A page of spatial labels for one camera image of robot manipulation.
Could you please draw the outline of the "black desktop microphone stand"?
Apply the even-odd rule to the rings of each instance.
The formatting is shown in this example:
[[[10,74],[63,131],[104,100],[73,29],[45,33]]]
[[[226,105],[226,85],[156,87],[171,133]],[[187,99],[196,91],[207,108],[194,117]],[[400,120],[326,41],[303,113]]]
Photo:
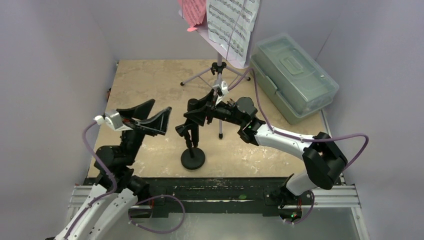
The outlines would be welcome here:
[[[206,155],[200,148],[193,147],[191,141],[190,120],[186,120],[184,124],[175,127],[176,132],[185,140],[186,150],[181,154],[181,164],[187,170],[197,170],[201,168],[205,161]]]

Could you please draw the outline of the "white sheet music page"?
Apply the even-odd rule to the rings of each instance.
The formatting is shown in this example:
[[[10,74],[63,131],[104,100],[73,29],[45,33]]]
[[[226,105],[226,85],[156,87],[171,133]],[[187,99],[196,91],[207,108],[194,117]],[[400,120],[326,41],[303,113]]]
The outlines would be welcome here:
[[[208,0],[208,38],[224,50],[224,57],[244,66],[255,27],[259,0]]]

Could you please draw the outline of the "pink sheet music page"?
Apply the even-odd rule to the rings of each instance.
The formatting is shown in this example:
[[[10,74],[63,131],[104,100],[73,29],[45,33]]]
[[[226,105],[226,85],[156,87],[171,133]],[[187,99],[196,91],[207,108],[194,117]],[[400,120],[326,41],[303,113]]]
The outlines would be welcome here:
[[[196,31],[206,18],[206,0],[178,0],[181,17],[187,22],[188,32]]]

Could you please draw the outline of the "black handheld microphone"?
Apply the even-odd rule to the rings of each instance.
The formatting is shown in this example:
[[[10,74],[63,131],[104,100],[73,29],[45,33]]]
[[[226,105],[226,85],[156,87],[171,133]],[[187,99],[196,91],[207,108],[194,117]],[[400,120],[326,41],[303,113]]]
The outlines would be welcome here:
[[[187,111],[190,112],[195,110],[197,108],[198,102],[199,101],[195,98],[189,99],[187,102]],[[199,146],[199,125],[192,120],[189,120],[189,122],[192,146],[197,148]]]

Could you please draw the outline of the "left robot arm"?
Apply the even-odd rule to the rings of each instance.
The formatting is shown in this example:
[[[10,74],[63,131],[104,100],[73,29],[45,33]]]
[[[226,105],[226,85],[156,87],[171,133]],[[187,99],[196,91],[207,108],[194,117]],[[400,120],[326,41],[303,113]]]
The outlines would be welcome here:
[[[149,116],[154,99],[131,108],[109,110],[94,118],[95,125],[106,125],[119,132],[118,145],[104,145],[96,151],[86,145],[99,170],[85,201],[56,240],[100,240],[135,204],[149,199],[149,183],[134,175],[130,167],[145,136],[165,135],[172,107]]]

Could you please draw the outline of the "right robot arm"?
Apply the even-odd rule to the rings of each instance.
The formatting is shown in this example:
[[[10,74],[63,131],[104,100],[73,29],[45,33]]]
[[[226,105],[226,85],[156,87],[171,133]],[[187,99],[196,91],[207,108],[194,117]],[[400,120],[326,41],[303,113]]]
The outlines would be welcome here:
[[[315,188],[330,190],[347,167],[347,158],[328,134],[302,135],[268,125],[256,116],[258,109],[250,97],[226,103],[218,98],[211,90],[201,99],[189,99],[183,115],[186,122],[203,126],[213,119],[222,120],[239,126],[237,133],[245,143],[273,148],[302,160],[305,170],[290,176],[282,186],[280,196],[284,202],[292,204]]]

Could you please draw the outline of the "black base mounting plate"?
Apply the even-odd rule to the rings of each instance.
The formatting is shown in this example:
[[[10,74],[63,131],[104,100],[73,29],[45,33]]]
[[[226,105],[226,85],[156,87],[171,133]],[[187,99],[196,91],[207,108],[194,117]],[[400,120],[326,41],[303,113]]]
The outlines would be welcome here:
[[[299,219],[312,204],[311,191],[294,196],[283,191],[286,177],[138,177],[118,180],[117,191],[132,191],[147,201],[154,218],[170,213],[261,214]]]

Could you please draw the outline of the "clear plastic storage box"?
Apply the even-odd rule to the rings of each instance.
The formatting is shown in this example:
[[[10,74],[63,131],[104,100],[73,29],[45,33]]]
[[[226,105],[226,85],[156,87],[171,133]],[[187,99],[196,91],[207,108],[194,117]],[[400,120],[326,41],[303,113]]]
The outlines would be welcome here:
[[[287,33],[255,44],[250,56],[255,79],[291,125],[331,104],[339,85]]]

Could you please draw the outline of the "aluminium rail frame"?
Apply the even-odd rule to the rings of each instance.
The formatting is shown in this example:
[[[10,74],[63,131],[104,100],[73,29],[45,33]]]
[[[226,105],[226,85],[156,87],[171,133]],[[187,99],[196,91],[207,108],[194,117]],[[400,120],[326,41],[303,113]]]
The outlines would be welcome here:
[[[335,138],[331,138],[330,140],[334,141],[336,143],[336,139]],[[293,176],[294,174],[285,177],[286,180]],[[352,186],[341,186],[338,185],[338,179],[335,181],[334,186],[327,190],[327,189],[322,189],[320,187],[314,188],[311,191],[311,196],[312,196],[312,204],[307,205],[307,207],[309,209],[312,209],[314,206],[319,206],[319,207],[329,207],[329,208],[336,208],[336,207],[358,207],[359,206],[359,199],[358,197],[354,194],[354,188]],[[151,211],[151,207],[149,205],[147,205],[147,201],[143,200],[143,201],[137,201],[136,204],[132,205],[128,212],[125,214],[128,214],[130,212],[130,210],[150,210]],[[295,224],[299,224],[301,223],[303,220],[306,219],[307,214],[304,213],[302,211],[302,216],[299,219],[288,219],[288,218],[284,218],[279,216],[283,222],[290,224],[290,225],[295,225]]]

